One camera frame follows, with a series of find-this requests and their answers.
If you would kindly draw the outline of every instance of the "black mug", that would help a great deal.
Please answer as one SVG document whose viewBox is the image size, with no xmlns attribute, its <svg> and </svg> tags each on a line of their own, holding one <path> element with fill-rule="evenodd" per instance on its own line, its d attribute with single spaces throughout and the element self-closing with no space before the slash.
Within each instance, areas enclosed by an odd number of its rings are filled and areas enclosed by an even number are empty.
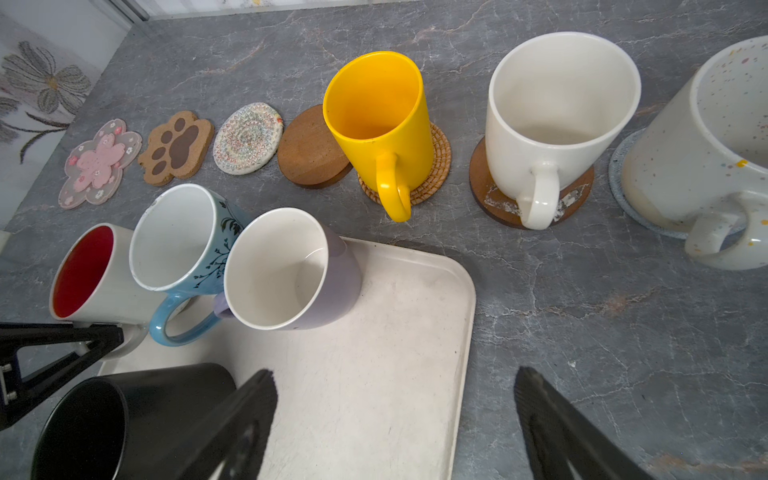
<svg viewBox="0 0 768 480">
<path fill-rule="evenodd" d="M 215 363 L 87 379 L 45 423 L 30 478 L 130 478 L 159 462 L 235 389 Z"/>
</svg>

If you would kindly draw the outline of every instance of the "black floral pattern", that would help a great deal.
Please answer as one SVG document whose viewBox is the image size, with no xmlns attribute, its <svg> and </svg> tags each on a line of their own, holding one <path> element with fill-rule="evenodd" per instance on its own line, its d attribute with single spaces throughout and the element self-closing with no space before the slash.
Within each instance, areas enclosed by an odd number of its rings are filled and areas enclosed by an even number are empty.
<svg viewBox="0 0 768 480">
<path fill-rule="evenodd" d="M 224 232 L 229 229 L 230 232 L 232 232 L 233 237 L 237 237 L 240 235 L 240 232 L 243 231 L 243 224 L 237 218 L 235 218 L 235 215 L 232 213 L 232 210 L 226 201 L 219 200 L 219 205 L 230 215 L 221 220 L 221 231 Z M 195 288 L 198 288 L 202 282 L 208 280 L 211 277 L 221 278 L 224 275 L 224 268 L 227 266 L 227 258 L 229 258 L 230 251 L 232 250 L 229 237 L 224 238 L 223 245 L 226 251 L 222 251 L 218 248 L 215 249 L 214 252 L 216 253 L 216 256 L 213 260 L 211 260 L 210 263 L 205 266 L 206 270 L 209 270 L 209 272 L 203 275 L 194 276 L 195 280 L 199 280 L 199 282 L 197 282 L 197 284 L 194 286 Z"/>
</svg>

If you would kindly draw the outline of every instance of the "yellow mug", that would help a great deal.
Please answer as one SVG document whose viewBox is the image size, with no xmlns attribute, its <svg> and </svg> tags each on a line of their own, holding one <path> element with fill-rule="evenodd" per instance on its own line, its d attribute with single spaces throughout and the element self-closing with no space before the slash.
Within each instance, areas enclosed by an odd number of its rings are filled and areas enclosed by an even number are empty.
<svg viewBox="0 0 768 480">
<path fill-rule="evenodd" d="M 413 60 L 375 51 L 333 77 L 323 116 L 362 181 L 395 222 L 411 217 L 411 190 L 434 161 L 424 82 Z"/>
</svg>

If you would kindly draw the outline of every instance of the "mug handle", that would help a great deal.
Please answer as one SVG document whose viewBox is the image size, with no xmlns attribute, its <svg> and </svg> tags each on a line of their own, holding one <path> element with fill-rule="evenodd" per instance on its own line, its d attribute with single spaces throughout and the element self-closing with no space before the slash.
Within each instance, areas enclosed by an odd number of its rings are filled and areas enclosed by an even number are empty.
<svg viewBox="0 0 768 480">
<path fill-rule="evenodd" d="M 92 323 L 74 323 L 75 328 L 88 328 L 89 326 L 93 325 Z M 123 337 L 125 337 L 125 333 L 127 330 L 132 329 L 134 332 L 131 335 L 131 339 L 127 342 L 120 345 L 118 348 L 112 350 L 108 354 L 101 357 L 102 362 L 107 362 L 108 360 L 115 360 L 119 359 L 122 356 L 126 356 L 128 353 L 133 352 L 136 347 L 138 347 L 141 342 L 144 341 L 144 337 L 147 336 L 147 333 L 149 333 L 149 329 L 147 328 L 147 325 L 133 325 L 129 323 L 120 323 L 118 325 L 123 330 Z M 91 349 L 88 348 L 88 345 L 86 342 L 78 342 L 74 346 L 74 350 L 78 355 L 85 355 L 88 353 Z"/>
<path fill-rule="evenodd" d="M 214 315 L 219 318 L 235 318 L 235 314 L 230 310 L 230 304 L 227 303 L 227 297 L 224 292 L 214 297 Z"/>
<path fill-rule="evenodd" d="M 165 327 L 171 314 L 176 310 L 176 308 L 178 308 L 182 303 L 186 302 L 190 298 L 191 296 L 183 293 L 171 293 L 166 297 L 165 300 L 163 300 L 163 303 L 160 304 L 157 310 L 155 310 L 154 315 L 152 316 L 152 321 L 149 323 L 149 333 L 152 335 L 152 338 L 155 342 L 165 346 L 187 345 L 188 343 L 191 343 L 200 338 L 201 335 L 219 323 L 221 318 L 211 312 L 207 317 L 205 317 L 205 319 L 203 319 L 202 322 L 193 326 L 184 333 L 180 333 L 174 336 L 169 336 L 167 333 L 165 333 Z"/>
<path fill-rule="evenodd" d="M 685 240 L 685 253 L 705 265 L 722 270 L 748 270 L 768 263 L 768 196 L 739 192 L 732 197 L 746 214 L 746 229 L 741 238 L 720 251 L 735 214 L 710 212 L 700 215 Z"/>
<path fill-rule="evenodd" d="M 555 164 L 534 164 L 531 167 L 533 184 L 517 198 L 520 221 L 531 230 L 549 227 L 560 201 L 560 178 Z"/>
<path fill-rule="evenodd" d="M 376 158 L 376 186 L 384 210 L 395 222 L 411 218 L 411 189 L 397 174 L 397 155 L 392 152 Z"/>
</svg>

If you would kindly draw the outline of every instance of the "blue mug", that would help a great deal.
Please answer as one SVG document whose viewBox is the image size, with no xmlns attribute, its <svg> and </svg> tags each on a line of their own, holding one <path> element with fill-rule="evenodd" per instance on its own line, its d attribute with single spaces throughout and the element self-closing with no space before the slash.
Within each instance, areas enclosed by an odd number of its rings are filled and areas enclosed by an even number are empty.
<svg viewBox="0 0 768 480">
<path fill-rule="evenodd" d="M 193 342 L 220 318 L 211 313 L 188 331 L 165 329 L 176 308 L 193 296 L 224 291 L 224 267 L 235 240 L 253 217 L 219 194 L 196 184 L 163 192 L 141 216 L 128 251 L 134 280 L 166 299 L 150 322 L 152 338 L 165 346 Z"/>
</svg>

